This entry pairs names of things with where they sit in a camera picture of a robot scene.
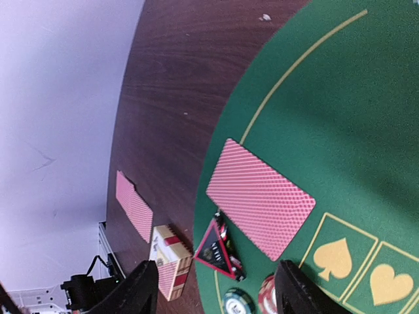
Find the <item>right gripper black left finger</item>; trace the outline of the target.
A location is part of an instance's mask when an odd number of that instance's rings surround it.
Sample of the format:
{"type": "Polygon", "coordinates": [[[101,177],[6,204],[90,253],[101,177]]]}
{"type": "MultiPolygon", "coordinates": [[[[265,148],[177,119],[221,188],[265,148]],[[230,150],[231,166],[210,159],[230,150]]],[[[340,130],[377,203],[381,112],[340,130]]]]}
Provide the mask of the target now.
{"type": "Polygon", "coordinates": [[[145,260],[107,297],[87,313],[156,313],[158,269],[145,260]]]}

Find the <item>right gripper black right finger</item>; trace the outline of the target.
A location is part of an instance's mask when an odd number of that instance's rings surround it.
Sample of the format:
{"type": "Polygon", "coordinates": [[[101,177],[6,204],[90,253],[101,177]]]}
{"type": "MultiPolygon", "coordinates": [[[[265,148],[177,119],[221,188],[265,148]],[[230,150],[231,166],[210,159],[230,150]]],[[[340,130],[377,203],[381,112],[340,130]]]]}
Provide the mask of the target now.
{"type": "Polygon", "coordinates": [[[278,313],[344,313],[291,260],[280,260],[274,276],[278,313]]]}

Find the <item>red 5 chip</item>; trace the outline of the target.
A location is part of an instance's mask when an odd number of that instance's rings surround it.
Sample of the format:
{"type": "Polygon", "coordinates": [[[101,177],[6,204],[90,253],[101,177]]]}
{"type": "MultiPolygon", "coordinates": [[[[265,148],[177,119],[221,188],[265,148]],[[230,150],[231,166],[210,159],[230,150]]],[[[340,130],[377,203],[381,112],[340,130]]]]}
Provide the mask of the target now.
{"type": "Polygon", "coordinates": [[[274,275],[269,275],[263,282],[258,293],[258,306],[262,314],[277,314],[276,289],[274,275]]]}

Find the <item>green 20 chip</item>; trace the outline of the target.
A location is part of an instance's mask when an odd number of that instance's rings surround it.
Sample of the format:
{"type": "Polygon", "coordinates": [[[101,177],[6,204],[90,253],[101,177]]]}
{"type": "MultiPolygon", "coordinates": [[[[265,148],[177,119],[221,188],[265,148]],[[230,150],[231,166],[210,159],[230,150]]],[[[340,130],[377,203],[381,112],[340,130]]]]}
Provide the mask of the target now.
{"type": "Polygon", "coordinates": [[[255,314],[255,303],[248,293],[239,288],[230,288],[223,295],[223,310],[227,314],[255,314]]]}

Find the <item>dealt red card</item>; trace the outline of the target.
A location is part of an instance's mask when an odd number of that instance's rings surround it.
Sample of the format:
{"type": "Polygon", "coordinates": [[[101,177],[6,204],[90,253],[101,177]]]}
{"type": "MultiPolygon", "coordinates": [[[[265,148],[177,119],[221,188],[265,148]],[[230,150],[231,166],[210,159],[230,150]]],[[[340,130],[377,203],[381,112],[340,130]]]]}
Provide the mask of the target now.
{"type": "Polygon", "coordinates": [[[128,218],[143,240],[150,243],[153,211],[135,190],[132,191],[128,218]]]}
{"type": "Polygon", "coordinates": [[[123,172],[118,170],[116,176],[115,197],[128,217],[131,213],[133,194],[134,185],[128,180],[123,172]]]}

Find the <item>black triangular all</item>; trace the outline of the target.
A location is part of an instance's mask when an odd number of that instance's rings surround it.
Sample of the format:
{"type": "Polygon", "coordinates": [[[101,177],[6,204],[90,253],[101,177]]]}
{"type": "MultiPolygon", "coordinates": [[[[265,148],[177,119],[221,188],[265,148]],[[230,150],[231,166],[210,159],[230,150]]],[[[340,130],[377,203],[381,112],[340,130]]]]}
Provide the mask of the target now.
{"type": "Polygon", "coordinates": [[[220,211],[210,220],[194,258],[235,281],[240,282],[246,278],[242,261],[220,211]]]}

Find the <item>red card pulled from deck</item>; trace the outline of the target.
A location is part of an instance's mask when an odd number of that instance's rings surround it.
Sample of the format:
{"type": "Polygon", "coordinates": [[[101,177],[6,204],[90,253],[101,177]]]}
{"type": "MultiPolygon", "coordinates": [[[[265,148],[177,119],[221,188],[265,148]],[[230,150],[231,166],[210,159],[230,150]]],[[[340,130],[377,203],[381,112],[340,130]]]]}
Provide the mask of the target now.
{"type": "Polygon", "coordinates": [[[206,194],[271,261],[316,206],[315,199],[235,140],[226,140],[206,194]]]}

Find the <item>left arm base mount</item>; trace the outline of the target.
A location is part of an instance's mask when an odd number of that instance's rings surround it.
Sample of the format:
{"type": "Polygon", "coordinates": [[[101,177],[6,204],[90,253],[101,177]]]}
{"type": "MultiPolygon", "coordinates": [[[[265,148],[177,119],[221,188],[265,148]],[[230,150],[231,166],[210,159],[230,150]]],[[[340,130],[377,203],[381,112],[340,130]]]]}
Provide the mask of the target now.
{"type": "Polygon", "coordinates": [[[97,254],[85,274],[72,275],[69,281],[60,285],[67,299],[65,307],[71,313],[82,313],[92,309],[126,278],[105,235],[106,226],[106,222],[99,223],[99,245],[106,259],[97,254]],[[91,276],[97,262],[105,268],[107,277],[94,279],[91,276]]]}

